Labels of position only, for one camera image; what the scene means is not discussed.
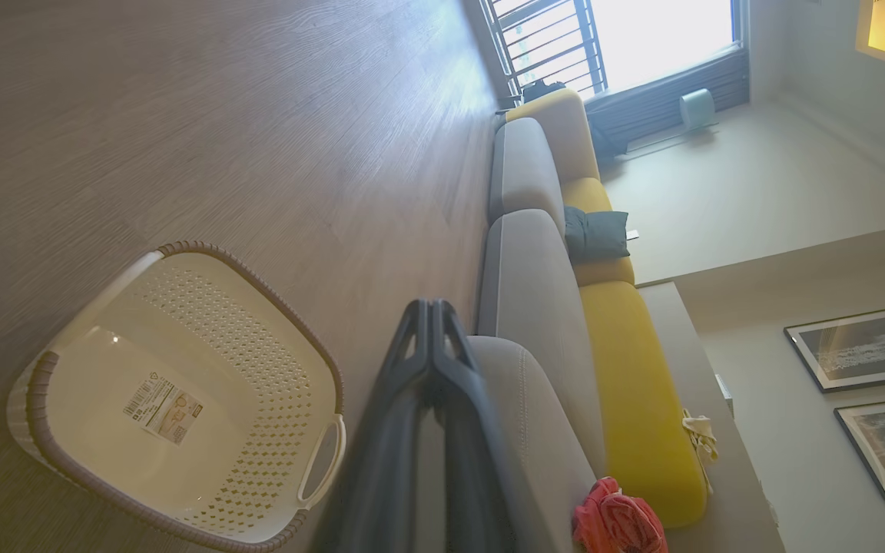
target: gray curtain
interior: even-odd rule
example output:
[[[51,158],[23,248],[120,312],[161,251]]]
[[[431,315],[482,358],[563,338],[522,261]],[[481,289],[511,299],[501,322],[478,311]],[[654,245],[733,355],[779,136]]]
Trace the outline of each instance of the gray curtain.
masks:
[[[699,88],[709,88],[717,111],[749,102],[747,50],[734,47],[682,73],[587,101],[597,157],[624,154],[630,141],[681,125],[678,99]]]

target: barcode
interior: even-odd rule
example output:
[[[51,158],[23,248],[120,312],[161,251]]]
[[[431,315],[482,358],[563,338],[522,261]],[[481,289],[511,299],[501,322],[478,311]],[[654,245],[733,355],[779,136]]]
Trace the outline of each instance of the barcode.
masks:
[[[152,381],[147,380],[138,387],[138,390],[132,396],[132,400],[129,402],[129,405],[125,406],[125,409],[122,409],[122,412],[127,414],[127,416],[133,416],[138,406],[141,405],[142,402],[145,401],[148,395],[152,392]]]

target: balcony railing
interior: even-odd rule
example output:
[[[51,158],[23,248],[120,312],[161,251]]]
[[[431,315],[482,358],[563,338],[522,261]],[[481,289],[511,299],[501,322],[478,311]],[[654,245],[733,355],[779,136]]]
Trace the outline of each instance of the balcony railing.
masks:
[[[518,94],[544,78],[584,98],[607,88],[589,0],[481,0],[505,76]]]

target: dark green pillow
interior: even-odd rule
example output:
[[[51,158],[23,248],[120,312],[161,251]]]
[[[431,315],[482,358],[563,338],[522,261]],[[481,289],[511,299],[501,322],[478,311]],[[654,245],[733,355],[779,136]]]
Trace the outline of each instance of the dark green pillow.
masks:
[[[572,265],[628,257],[624,211],[587,214],[565,206],[565,245]]]

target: laundry basket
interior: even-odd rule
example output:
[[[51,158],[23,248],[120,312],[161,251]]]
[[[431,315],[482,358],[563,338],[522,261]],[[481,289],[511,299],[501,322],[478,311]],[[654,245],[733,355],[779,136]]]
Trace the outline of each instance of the laundry basket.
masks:
[[[176,242],[78,313],[7,410],[25,451],[155,528],[266,552],[329,489],[342,402],[340,372],[295,311],[221,249]],[[333,461],[306,495],[330,427]]]

